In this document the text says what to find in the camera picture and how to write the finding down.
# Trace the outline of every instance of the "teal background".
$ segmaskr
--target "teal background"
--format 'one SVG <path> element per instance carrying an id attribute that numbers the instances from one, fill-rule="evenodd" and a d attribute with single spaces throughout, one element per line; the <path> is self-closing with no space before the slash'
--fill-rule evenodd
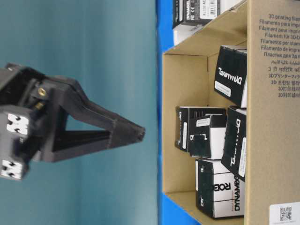
<path id="1" fill-rule="evenodd" d="M 89 98 L 146 127 L 142 143 L 0 180 L 0 224 L 155 225 L 157 68 L 154 0 L 0 1 L 0 67 L 77 79 Z M 88 128 L 70 121 L 70 129 Z"/>

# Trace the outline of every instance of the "white label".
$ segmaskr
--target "white label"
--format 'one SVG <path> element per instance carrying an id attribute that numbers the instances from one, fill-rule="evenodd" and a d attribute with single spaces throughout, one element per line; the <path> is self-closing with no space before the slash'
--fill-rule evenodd
<path id="1" fill-rule="evenodd" d="M 213 20 L 218 16 L 217 0 L 201 0 L 200 2 L 200 18 Z"/>
<path id="2" fill-rule="evenodd" d="M 197 120 L 196 127 L 204 127 L 210 125 L 210 118 Z"/>
<path id="3" fill-rule="evenodd" d="M 199 183 L 198 183 L 198 161 L 196 160 L 196 191 L 199 190 Z"/>
<path id="4" fill-rule="evenodd" d="M 239 166 L 239 175 L 241 177 L 245 177 L 245 171 L 246 171 L 246 138 L 243 138 L 242 143 L 242 150 L 240 153 L 240 166 Z"/>
<path id="5" fill-rule="evenodd" d="M 20 180 L 22 177 L 22 169 L 23 166 L 20 163 L 2 160 L 2 176 L 12 177 Z"/>
<path id="6" fill-rule="evenodd" d="M 183 19 L 183 0 L 179 0 L 179 21 Z"/>
<path id="7" fill-rule="evenodd" d="M 228 97 L 231 96 L 231 89 L 226 87 L 225 85 L 221 84 L 218 81 L 215 81 L 215 89 L 222 92 L 223 94 L 227 95 Z"/>
<path id="8" fill-rule="evenodd" d="M 13 133 L 19 133 L 22 135 L 28 134 L 28 124 L 29 120 L 24 116 L 16 116 L 14 114 L 8 114 L 9 123 L 6 126 L 6 129 Z"/>
<path id="9" fill-rule="evenodd" d="M 187 148 L 187 135 L 188 135 L 188 124 L 186 122 L 183 123 L 183 138 L 182 138 L 182 148 Z"/>
<path id="10" fill-rule="evenodd" d="M 300 202 L 270 206 L 270 225 L 300 225 Z"/>

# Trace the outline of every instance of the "small box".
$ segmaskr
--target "small box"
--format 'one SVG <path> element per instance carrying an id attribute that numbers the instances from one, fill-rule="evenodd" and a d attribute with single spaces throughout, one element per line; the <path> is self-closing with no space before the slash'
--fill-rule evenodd
<path id="1" fill-rule="evenodd" d="M 220 160 L 196 159 L 196 206 L 212 218 L 243 216 L 245 183 Z"/>
<path id="2" fill-rule="evenodd" d="M 189 152 L 188 145 L 190 120 L 211 114 L 226 115 L 226 109 L 216 107 L 177 106 L 175 146 L 183 151 Z"/>
<path id="3" fill-rule="evenodd" d="M 247 107 L 247 48 L 220 48 L 214 90 L 241 108 Z"/>
<path id="4" fill-rule="evenodd" d="M 192 31 L 220 15 L 220 0 L 173 0 L 173 29 Z"/>
<path id="5" fill-rule="evenodd" d="M 209 115 L 190 120 L 189 153 L 192 157 L 221 160 L 226 131 L 226 115 Z"/>
<path id="6" fill-rule="evenodd" d="M 227 127 L 222 164 L 235 176 L 245 181 L 246 171 L 246 110 L 228 108 Z"/>

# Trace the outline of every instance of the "screw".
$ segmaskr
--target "screw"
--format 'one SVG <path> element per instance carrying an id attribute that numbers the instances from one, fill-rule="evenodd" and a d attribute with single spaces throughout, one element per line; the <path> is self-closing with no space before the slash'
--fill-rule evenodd
<path id="1" fill-rule="evenodd" d="M 40 96 L 45 96 L 47 94 L 44 88 L 39 88 L 37 92 Z"/>

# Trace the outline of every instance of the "qr code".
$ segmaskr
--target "qr code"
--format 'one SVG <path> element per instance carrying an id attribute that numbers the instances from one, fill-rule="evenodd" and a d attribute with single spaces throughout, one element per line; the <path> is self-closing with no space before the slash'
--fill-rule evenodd
<path id="1" fill-rule="evenodd" d="M 289 221 L 292 220 L 292 208 L 283 207 L 280 208 L 280 221 Z"/>

